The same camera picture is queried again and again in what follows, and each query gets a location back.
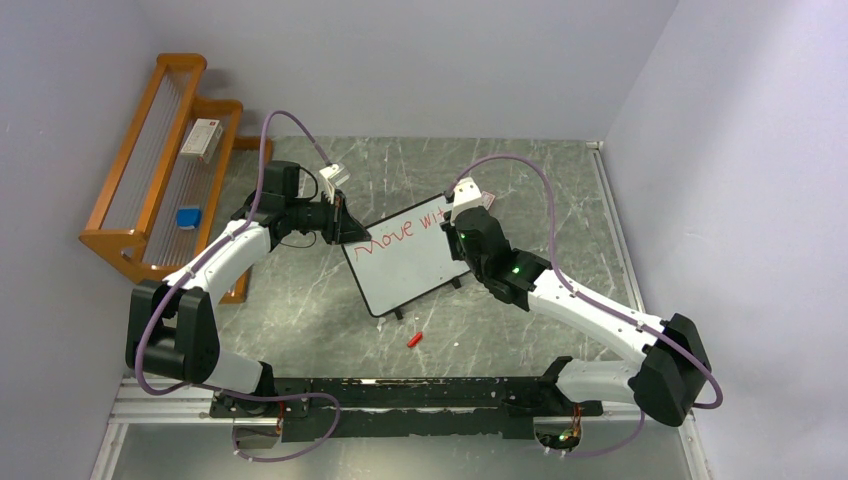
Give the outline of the black framed whiteboard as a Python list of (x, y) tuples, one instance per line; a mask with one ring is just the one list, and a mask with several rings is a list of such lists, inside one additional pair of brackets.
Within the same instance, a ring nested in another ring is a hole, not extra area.
[(450, 207), (433, 196), (369, 225), (369, 240), (342, 247), (370, 316), (393, 313), (469, 272), (452, 258), (441, 229)]

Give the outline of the red marker cap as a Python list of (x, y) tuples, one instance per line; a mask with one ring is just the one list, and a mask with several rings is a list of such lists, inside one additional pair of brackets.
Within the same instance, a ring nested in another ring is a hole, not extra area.
[(418, 345), (418, 344), (420, 343), (420, 341), (422, 340), (422, 338), (423, 338), (423, 333), (422, 333), (422, 332), (417, 332), (417, 333), (416, 333), (416, 334), (415, 334), (415, 335), (414, 335), (414, 336), (413, 336), (413, 337), (412, 337), (412, 338), (411, 338), (411, 339), (407, 342), (407, 347), (408, 347), (408, 348), (414, 348), (416, 345)]

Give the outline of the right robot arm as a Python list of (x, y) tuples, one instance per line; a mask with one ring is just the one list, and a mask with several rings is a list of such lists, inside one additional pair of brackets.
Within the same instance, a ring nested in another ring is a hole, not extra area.
[(449, 213), (441, 228), (452, 258), (464, 261), (495, 299), (558, 320), (617, 355), (559, 367), (539, 389), (548, 412), (562, 414), (583, 402), (627, 403), (678, 427), (701, 407), (698, 397), (713, 376), (693, 320), (632, 310), (577, 283), (551, 261), (512, 247), (483, 207)]

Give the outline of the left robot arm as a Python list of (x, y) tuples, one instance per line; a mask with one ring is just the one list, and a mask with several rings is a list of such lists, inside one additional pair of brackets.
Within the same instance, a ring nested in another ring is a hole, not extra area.
[(350, 214), (339, 188), (349, 177), (343, 165), (330, 164), (314, 176), (312, 197), (298, 194), (303, 171), (293, 162), (268, 163), (260, 185), (210, 246), (163, 280), (135, 286), (126, 362), (145, 391), (158, 392), (145, 379), (153, 374), (173, 379), (177, 386), (229, 391), (254, 416), (273, 409), (277, 388), (271, 366), (221, 347), (217, 305), (254, 263), (293, 232), (312, 232), (329, 245), (371, 237)]

